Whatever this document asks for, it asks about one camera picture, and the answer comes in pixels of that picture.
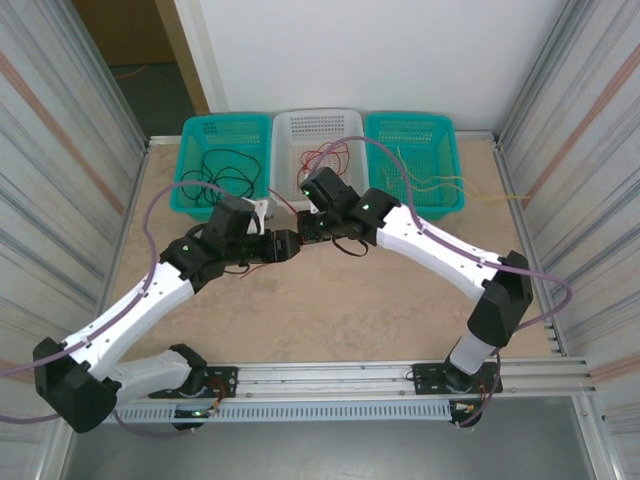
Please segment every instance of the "white basket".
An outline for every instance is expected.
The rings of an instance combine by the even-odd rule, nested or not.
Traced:
[[[300,157],[307,150],[317,150],[323,143],[351,135],[364,135],[362,117],[354,110],[297,110],[277,115],[273,120],[271,140],[271,188],[297,210],[309,209],[309,200],[297,184],[302,167]],[[365,145],[364,142],[349,142],[347,147],[349,167],[341,178],[362,195],[369,188]],[[322,165],[337,170],[338,160],[328,155]],[[272,197],[282,205],[273,194]]]

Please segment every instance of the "teal basket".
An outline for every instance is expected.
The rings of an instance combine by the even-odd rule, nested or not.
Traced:
[[[367,117],[365,135],[383,143],[404,161],[418,214],[439,220],[464,207],[460,161],[447,117],[423,113],[374,113]],[[407,203],[407,187],[393,161],[375,145],[367,144],[369,186]]]
[[[271,117],[228,114],[193,117],[182,130],[180,156],[174,180],[211,182],[232,195],[268,197],[271,154]],[[206,222],[217,200],[201,187],[176,188],[171,208]]]

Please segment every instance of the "white wall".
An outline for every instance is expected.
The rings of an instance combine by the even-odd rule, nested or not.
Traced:
[[[565,0],[175,0],[212,111],[424,110],[501,127]]]

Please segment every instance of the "metal panel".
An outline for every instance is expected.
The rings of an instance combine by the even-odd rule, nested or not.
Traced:
[[[474,432],[438,421],[217,423],[150,440],[101,425],[75,436],[63,478],[589,480],[572,412],[568,398],[497,400]]]
[[[127,424],[193,423],[193,419],[175,418],[176,410],[205,410],[209,405],[136,404],[118,409]],[[197,421],[235,422],[323,422],[354,420],[451,420],[447,400],[372,401],[372,402],[222,402],[217,413]],[[105,423],[116,423],[113,416]]]

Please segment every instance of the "doorway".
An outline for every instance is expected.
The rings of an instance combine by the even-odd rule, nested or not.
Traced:
[[[110,0],[105,8],[104,0],[73,0],[73,5],[145,136],[180,135],[196,108],[183,77],[192,60],[175,41],[184,33],[166,28],[180,26],[173,1]],[[208,112],[200,108],[200,113]]]

